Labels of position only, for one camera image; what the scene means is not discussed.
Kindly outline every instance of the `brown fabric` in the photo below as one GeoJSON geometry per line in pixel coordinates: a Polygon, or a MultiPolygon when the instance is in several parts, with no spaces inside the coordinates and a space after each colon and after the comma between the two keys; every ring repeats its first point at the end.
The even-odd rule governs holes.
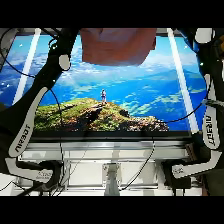
{"type": "Polygon", "coordinates": [[[82,61],[98,65],[140,65],[155,49],[156,28],[82,28],[82,61]]]}

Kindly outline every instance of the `mountain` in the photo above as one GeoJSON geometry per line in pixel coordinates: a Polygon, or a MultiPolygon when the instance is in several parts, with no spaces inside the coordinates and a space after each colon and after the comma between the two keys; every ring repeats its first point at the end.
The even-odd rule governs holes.
{"type": "Polygon", "coordinates": [[[40,106],[35,117],[36,131],[168,131],[153,116],[132,117],[127,110],[108,102],[75,99],[61,104],[63,126],[57,104],[40,106]]]}

